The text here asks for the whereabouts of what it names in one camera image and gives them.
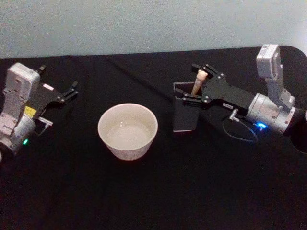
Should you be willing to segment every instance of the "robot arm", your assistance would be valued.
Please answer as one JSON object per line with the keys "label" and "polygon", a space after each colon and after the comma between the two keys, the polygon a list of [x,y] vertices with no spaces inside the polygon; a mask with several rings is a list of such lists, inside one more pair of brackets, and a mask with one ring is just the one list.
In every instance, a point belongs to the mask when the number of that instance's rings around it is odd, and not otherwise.
{"label": "robot arm", "polygon": [[184,104],[209,109],[220,106],[232,113],[230,120],[239,121],[236,117],[271,130],[291,136],[293,145],[302,152],[307,151],[307,113],[294,107],[295,98],[283,87],[283,66],[280,64],[278,45],[264,45],[257,55],[259,77],[265,78],[268,95],[253,95],[245,90],[227,83],[225,75],[209,65],[201,67],[193,64],[192,71],[203,70],[208,79],[202,88],[202,96],[192,96],[180,89]]}
{"label": "robot arm", "polygon": [[0,163],[17,154],[24,141],[35,131],[37,123],[45,124],[40,134],[53,124],[42,117],[50,104],[59,106],[78,94],[75,91],[76,81],[63,94],[50,85],[39,83],[44,70],[45,66],[34,71],[20,63],[8,69],[0,114]]}

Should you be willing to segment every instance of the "black container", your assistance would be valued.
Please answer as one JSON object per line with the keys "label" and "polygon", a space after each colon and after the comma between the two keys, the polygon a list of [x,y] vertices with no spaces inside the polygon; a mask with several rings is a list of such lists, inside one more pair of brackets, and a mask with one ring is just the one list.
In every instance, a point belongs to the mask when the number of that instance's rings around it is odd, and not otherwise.
{"label": "black container", "polygon": [[191,93],[194,82],[174,82],[174,132],[187,132],[196,129],[200,108],[192,107],[183,104],[182,95],[175,91],[175,88],[181,89],[186,93]]}

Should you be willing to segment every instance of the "sticker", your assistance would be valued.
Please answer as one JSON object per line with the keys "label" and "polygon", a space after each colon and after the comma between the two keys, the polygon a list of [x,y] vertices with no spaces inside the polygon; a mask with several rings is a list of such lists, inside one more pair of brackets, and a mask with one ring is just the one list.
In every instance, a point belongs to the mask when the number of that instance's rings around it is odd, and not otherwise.
{"label": "sticker", "polygon": [[233,109],[233,108],[234,108],[233,106],[231,106],[231,105],[229,105],[229,104],[226,104],[226,103],[223,103],[223,106],[226,107],[226,108],[228,108],[228,109]]}
{"label": "sticker", "polygon": [[50,85],[43,84],[43,86],[44,86],[46,89],[49,89],[49,90],[51,90],[51,91],[54,90],[54,88],[53,88],[52,86],[50,86]]}
{"label": "sticker", "polygon": [[36,114],[36,110],[35,109],[32,109],[31,107],[28,107],[28,106],[26,106],[25,108],[24,108],[24,113],[26,114],[26,115],[28,115],[29,117],[33,117],[35,114]]}

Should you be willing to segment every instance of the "black tablecloth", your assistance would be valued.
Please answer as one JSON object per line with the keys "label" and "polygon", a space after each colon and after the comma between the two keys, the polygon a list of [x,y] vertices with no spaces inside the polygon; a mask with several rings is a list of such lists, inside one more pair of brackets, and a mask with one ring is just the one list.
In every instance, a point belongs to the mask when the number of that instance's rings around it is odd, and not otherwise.
{"label": "black tablecloth", "polygon": [[[41,81],[64,92],[79,82],[77,99],[46,118],[54,126],[30,138],[0,175],[1,229],[306,229],[307,155],[268,131],[250,144],[223,133],[221,108],[202,111],[190,135],[172,132],[173,82],[193,81],[191,63],[211,64],[230,84],[266,94],[258,79],[260,47],[4,59],[47,65]],[[307,58],[281,47],[285,88],[307,108]],[[121,103],[148,107],[159,130],[144,157],[117,159],[102,143],[97,122]]]}

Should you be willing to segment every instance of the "black cable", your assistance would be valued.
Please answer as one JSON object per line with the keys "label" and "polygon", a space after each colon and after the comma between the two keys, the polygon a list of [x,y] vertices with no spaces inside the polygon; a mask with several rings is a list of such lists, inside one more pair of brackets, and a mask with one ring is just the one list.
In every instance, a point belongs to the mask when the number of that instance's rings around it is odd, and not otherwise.
{"label": "black cable", "polygon": [[230,133],[228,133],[227,131],[226,131],[226,129],[225,129],[225,126],[224,126],[224,122],[225,122],[225,120],[227,119],[228,117],[226,117],[226,118],[224,118],[223,119],[223,121],[222,121],[222,126],[223,126],[223,130],[224,130],[224,132],[228,135],[228,136],[230,136],[231,138],[234,138],[234,139],[237,139],[237,140],[241,140],[241,141],[246,141],[246,142],[251,142],[251,143],[256,143],[256,142],[258,142],[258,137],[257,137],[257,135],[256,135],[256,133],[254,132],[254,130],[252,130],[250,127],[248,127],[246,124],[244,124],[242,121],[238,121],[238,123],[240,123],[240,124],[242,124],[245,128],[247,128],[251,133],[252,133],[252,135],[254,136],[254,140],[251,140],[251,139],[244,139],[244,138],[239,138],[239,137],[236,137],[236,136],[234,136],[234,135],[231,135]]}

